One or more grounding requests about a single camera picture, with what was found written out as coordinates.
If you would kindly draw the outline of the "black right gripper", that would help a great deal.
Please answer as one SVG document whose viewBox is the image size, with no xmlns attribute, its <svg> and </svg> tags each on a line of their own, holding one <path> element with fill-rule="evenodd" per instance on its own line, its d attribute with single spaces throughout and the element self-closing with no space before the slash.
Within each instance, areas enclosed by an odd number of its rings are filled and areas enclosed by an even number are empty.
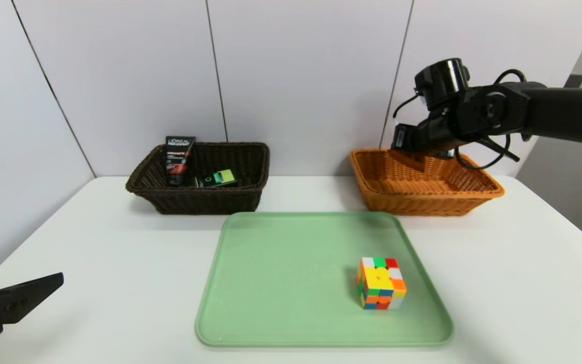
<svg viewBox="0 0 582 364">
<path fill-rule="evenodd" d="M 439 154 L 451 150 L 454 148 L 454 117 L 437 115 L 416 125 L 397 124 L 391 148 L 413 154 Z"/>
</svg>

